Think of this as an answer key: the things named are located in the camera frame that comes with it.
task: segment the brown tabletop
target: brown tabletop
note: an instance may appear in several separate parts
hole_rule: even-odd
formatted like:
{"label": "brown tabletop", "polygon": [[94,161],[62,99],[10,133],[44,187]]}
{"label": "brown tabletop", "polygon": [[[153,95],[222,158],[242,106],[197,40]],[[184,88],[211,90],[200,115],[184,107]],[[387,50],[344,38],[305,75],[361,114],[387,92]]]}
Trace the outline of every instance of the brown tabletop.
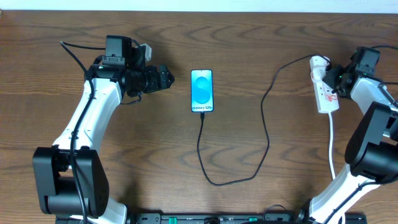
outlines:
{"label": "brown tabletop", "polygon": [[[280,74],[264,102],[271,139],[258,176],[214,187],[200,169],[200,116],[190,111],[190,71],[214,73],[215,110],[201,139],[215,182],[249,177],[266,148],[260,100],[276,70],[308,54],[346,65],[357,46],[398,45],[396,15],[192,12],[5,11],[0,17],[0,223],[53,223],[39,208],[32,155],[51,146],[82,93],[83,74],[60,40],[104,47],[108,34],[152,47],[151,64],[175,75],[171,89],[118,106],[99,152],[110,194],[132,207],[165,213],[262,213],[282,204],[297,210],[330,183],[328,116],[319,114],[309,60]],[[90,66],[101,52],[72,49]],[[376,75],[398,82],[398,54],[381,49]],[[397,96],[398,86],[389,86]],[[362,114],[340,99],[335,167]],[[350,211],[369,223],[397,223],[398,184],[365,195]]]}

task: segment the white extension cord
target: white extension cord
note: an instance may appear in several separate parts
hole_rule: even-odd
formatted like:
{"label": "white extension cord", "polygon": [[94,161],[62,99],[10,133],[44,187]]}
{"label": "white extension cord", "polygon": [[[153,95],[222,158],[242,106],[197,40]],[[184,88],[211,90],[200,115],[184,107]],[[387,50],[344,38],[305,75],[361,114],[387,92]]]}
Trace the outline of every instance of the white extension cord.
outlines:
{"label": "white extension cord", "polygon": [[[335,168],[333,166],[333,117],[331,112],[336,111],[338,106],[337,94],[332,93],[332,89],[326,85],[322,78],[326,75],[326,66],[329,63],[320,56],[314,56],[310,59],[311,66],[311,80],[315,90],[315,99],[317,101],[317,107],[319,113],[327,113],[329,115],[329,126],[330,126],[330,139],[329,139],[329,166],[331,178],[336,178]],[[346,223],[346,217],[343,214],[341,216],[341,224]]]}

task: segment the phone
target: phone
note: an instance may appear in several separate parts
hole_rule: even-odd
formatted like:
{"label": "phone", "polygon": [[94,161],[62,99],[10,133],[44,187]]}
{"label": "phone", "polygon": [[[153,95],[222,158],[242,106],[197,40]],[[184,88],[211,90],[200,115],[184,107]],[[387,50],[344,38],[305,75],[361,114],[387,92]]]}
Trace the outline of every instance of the phone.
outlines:
{"label": "phone", "polygon": [[211,112],[213,102],[213,71],[210,69],[191,71],[191,110]]}

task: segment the phone screen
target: phone screen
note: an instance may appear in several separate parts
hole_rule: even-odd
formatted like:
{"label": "phone screen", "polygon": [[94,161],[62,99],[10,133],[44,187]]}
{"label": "phone screen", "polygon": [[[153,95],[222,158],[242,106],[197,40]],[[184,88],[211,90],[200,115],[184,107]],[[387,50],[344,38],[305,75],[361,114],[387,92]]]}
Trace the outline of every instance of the phone screen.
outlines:
{"label": "phone screen", "polygon": [[192,112],[210,112],[213,103],[213,72],[210,69],[191,72]]}

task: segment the green component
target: green component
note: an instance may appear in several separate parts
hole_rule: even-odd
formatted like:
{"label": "green component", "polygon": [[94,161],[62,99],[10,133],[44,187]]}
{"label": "green component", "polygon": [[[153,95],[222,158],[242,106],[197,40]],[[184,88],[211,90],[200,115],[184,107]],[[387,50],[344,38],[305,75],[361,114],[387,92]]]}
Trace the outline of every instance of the green component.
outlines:
{"label": "green component", "polygon": [[177,218],[169,218],[169,224],[177,224]]}

